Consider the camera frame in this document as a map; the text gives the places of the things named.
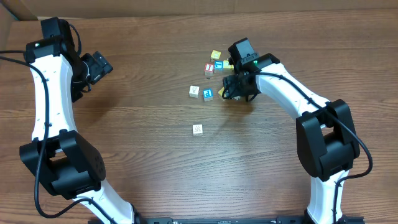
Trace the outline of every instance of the wooden table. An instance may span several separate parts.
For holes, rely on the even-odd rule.
[[[77,128],[104,157],[110,184],[145,217],[303,214],[310,177],[297,158],[295,122],[287,113],[264,95],[252,103],[188,97],[190,85],[216,93],[223,76],[203,75],[211,50],[227,58],[227,48],[248,37],[309,89],[350,105],[374,170],[345,183],[343,211],[368,223],[398,222],[397,9],[71,22],[83,53],[99,50],[114,67],[73,104]],[[24,49],[41,38],[39,22],[15,22],[7,48]],[[93,214],[80,205],[56,221],[35,210],[34,176],[18,153],[30,142],[34,100],[29,69],[4,62],[0,222],[85,223]],[[202,137],[192,136],[193,124],[203,125]],[[361,151],[351,173],[367,166]],[[40,192],[49,213],[70,203]]]

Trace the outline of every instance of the wood grain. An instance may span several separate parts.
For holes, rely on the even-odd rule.
[[[309,89],[344,99],[370,148],[373,172],[347,181],[343,211],[368,223],[397,223],[398,10],[284,12],[222,16],[133,17],[73,21],[83,52],[99,50],[114,71],[77,101],[80,134],[104,157],[107,179],[146,217],[260,218],[301,215],[310,178],[297,158],[295,123],[267,96],[253,103],[188,97],[207,80],[213,49],[249,37],[272,52]],[[17,22],[8,49],[40,39],[39,22]],[[0,69],[0,222],[53,223],[39,217],[34,177],[19,159],[34,125],[34,86],[27,68]],[[193,137],[192,125],[204,136]],[[368,163],[362,153],[352,174]],[[42,189],[49,213],[68,203]],[[85,223],[78,206],[57,223]]]

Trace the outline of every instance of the cable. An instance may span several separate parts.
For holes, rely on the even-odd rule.
[[[320,105],[318,105],[316,102],[314,102],[311,97],[309,97],[307,94],[305,94],[292,80],[289,80],[288,78],[284,77],[283,75],[277,75],[274,73],[267,73],[267,72],[259,72],[259,73],[255,73],[254,75],[268,75],[268,76],[280,78],[281,80],[284,80],[287,83],[291,84],[306,100],[308,100],[309,103],[316,106],[318,109],[322,108]],[[364,176],[368,175],[373,169],[373,158],[372,158],[371,153],[369,152],[369,149],[366,147],[365,143],[363,143],[362,140],[354,132],[352,132],[352,130],[350,130],[347,126],[345,126],[345,124],[343,124],[339,119],[337,119],[329,111],[325,110],[325,113],[334,122],[338,123],[341,127],[343,127],[350,135],[352,135],[352,137],[355,138],[355,140],[363,148],[363,151],[365,152],[366,156],[368,157],[368,161],[369,161],[369,167],[365,172],[360,173],[360,174],[355,174],[355,175],[349,175],[347,177],[343,177],[343,178],[337,180],[336,186],[335,186],[335,196],[333,198],[333,211],[332,211],[333,212],[333,223],[336,224],[337,195],[338,195],[338,188],[340,187],[340,184],[344,180],[360,178],[360,177],[364,177]]]
[[[0,50],[0,54],[8,54],[8,53],[25,53],[25,50]]]
[[[77,49],[77,55],[80,56],[80,54],[81,54],[81,41],[80,41],[79,32],[77,32],[77,30],[76,30],[76,28],[75,28],[74,25],[69,24],[69,26],[70,26],[70,27],[75,31],[75,33],[76,33],[77,41],[78,41],[78,44],[79,44],[78,49]]]
[[[44,122],[44,137],[43,137],[43,141],[42,141],[42,147],[40,149],[40,154],[39,154],[39,160],[37,162],[37,168],[36,168],[36,175],[35,175],[35,187],[34,187],[34,200],[35,200],[35,206],[36,206],[36,210],[38,211],[38,213],[45,217],[45,218],[57,218],[59,216],[61,216],[62,214],[64,214],[65,212],[69,211],[69,209],[73,208],[75,205],[79,204],[80,202],[89,202],[90,204],[93,204],[100,212],[101,214],[107,218],[112,224],[116,224],[116,222],[93,200],[90,198],[82,198],[79,199],[73,203],[71,203],[69,206],[67,206],[66,208],[64,208],[61,212],[58,212],[54,215],[49,215],[46,214],[42,208],[40,207],[40,203],[39,203],[39,183],[40,183],[40,169],[42,167],[42,163],[43,163],[43,159],[44,159],[44,155],[45,155],[45,144],[47,142],[47,139],[49,137],[49,127],[50,127],[50,100],[49,100],[49,88],[47,86],[47,81],[43,75],[43,73],[36,68],[35,66],[26,63],[26,62],[22,62],[20,60],[16,60],[16,59],[12,59],[12,58],[7,58],[7,57],[2,57],[0,56],[0,60],[6,60],[8,62],[14,62],[14,63],[18,63],[20,65],[25,65],[33,70],[35,70],[35,72],[37,72],[40,76],[40,78],[42,79],[42,83],[43,83],[43,87],[44,87],[44,98],[45,98],[45,122]]]

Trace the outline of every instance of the wooden tabletop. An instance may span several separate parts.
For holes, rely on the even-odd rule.
[[[302,215],[310,176],[296,151],[295,121],[265,95],[252,103],[190,98],[207,80],[213,49],[248,37],[309,89],[345,100],[374,170],[345,183],[345,215],[398,222],[398,10],[283,12],[76,20],[83,53],[99,50],[114,70],[73,104],[79,133],[104,158],[106,178],[145,217],[262,218]],[[15,22],[8,49],[42,38],[40,22]],[[34,176],[19,159],[30,143],[35,98],[28,68],[0,69],[0,222],[54,223],[39,216]],[[202,137],[192,125],[202,124]],[[363,151],[351,174],[363,172]],[[40,190],[55,213],[71,201]],[[81,205],[57,223],[85,223]]]

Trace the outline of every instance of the wall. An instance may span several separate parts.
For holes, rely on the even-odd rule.
[[[397,8],[397,0],[3,0],[37,17],[131,17],[240,12]]]
[[[7,38],[14,18],[0,4],[0,50],[4,50],[7,44]]]

